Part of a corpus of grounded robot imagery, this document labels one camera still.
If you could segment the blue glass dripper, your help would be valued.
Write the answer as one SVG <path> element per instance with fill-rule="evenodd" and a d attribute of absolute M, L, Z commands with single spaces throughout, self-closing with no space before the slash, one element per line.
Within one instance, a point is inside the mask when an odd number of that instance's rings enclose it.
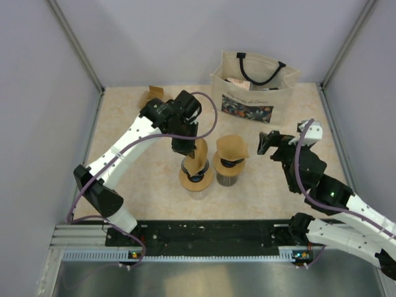
<path fill-rule="evenodd" d="M 187 158 L 184 158 L 183 161 L 181 162 L 181 171 L 183 173 L 187 174 L 187 178 L 188 178 L 188 180 L 190 182 L 198 183 L 198 182 L 202 181 L 203 178 L 204 178 L 205 173 L 209 169 L 209 166 L 210 166 L 209 161 L 208 160 L 206 161 L 204 167 L 198 173 L 196 173 L 195 175 L 191 176 L 189 174 L 188 170 L 184 166 L 186 160 L 187 160 Z"/>
<path fill-rule="evenodd" d="M 237 166 L 238 164 L 242 163 L 243 161 L 245 161 L 244 158 L 241 158 L 241 159 L 238 159 L 238 160 L 235 160 L 235 161 L 226 160 L 226 159 L 223 159 L 223 158 L 220 159 L 220 163 L 225 168 L 233 168 L 233 167 Z"/>

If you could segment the brown paper coffee filter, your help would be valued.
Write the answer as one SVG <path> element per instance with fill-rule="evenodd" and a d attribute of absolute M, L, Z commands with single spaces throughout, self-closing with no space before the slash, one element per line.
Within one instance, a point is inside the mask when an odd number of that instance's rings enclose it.
<path fill-rule="evenodd" d="M 240 135 L 230 134 L 216 141 L 218 156 L 228 161 L 249 158 L 248 144 Z"/>

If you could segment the wooden ring stand front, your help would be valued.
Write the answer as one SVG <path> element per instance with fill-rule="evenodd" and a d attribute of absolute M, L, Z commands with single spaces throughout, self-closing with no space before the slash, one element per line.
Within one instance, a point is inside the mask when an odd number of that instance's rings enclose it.
<path fill-rule="evenodd" d="M 206 190 L 213 181 L 213 170 L 209 168 L 201 181 L 192 182 L 188 179 L 187 174 L 182 170 L 179 171 L 179 181 L 183 188 L 192 192 L 200 192 Z"/>

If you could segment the wooden dripper ring stand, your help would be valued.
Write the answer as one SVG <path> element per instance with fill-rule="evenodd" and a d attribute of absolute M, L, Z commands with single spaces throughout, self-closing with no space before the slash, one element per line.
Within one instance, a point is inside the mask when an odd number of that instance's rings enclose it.
<path fill-rule="evenodd" d="M 246 161 L 243 160 L 241 163 L 229 168 L 222 165 L 221 158 L 219 157 L 218 153 L 215 153 L 213 156 L 213 167 L 215 171 L 222 176 L 234 177 L 241 174 L 244 170 L 245 164 Z"/>

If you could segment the clear glass beaker wooden collar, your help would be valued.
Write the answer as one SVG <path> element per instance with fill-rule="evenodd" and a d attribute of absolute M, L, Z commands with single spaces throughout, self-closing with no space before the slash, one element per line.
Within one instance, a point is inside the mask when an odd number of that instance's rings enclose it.
<path fill-rule="evenodd" d="M 202 200 L 208 196 L 208 193 L 208 189 L 202 191 L 188 191 L 189 196 L 194 200 Z"/>

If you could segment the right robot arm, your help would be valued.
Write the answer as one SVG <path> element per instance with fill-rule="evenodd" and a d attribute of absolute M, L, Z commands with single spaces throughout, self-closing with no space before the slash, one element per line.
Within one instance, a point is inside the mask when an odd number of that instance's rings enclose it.
<path fill-rule="evenodd" d="M 259 155 L 270 147 L 271 160 L 279 161 L 291 192 L 302 194 L 311 208 L 352 227 L 342 230 L 305 213 L 289 224 L 289 238 L 297 244 L 326 245 L 360 257 L 395 279 L 395 222 L 374 210 L 341 181 L 324 173 L 327 164 L 311 148 L 322 139 L 319 126 L 298 129 L 298 137 L 271 131 L 259 134 Z"/>

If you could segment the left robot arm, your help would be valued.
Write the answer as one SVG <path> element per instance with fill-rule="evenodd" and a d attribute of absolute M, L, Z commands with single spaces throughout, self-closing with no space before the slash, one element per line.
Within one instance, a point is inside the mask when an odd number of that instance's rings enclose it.
<path fill-rule="evenodd" d="M 160 136 L 174 135 L 172 149 L 181 155 L 192 155 L 196 148 L 197 117 L 201 103 L 183 90 L 166 102 L 149 100 L 139 111 L 128 130 L 96 161 L 79 165 L 74 177 L 79 191 L 89 204 L 107 221 L 117 226 L 119 238 L 127 245 L 140 239 L 137 220 L 124 205 L 115 187 L 128 168 Z"/>

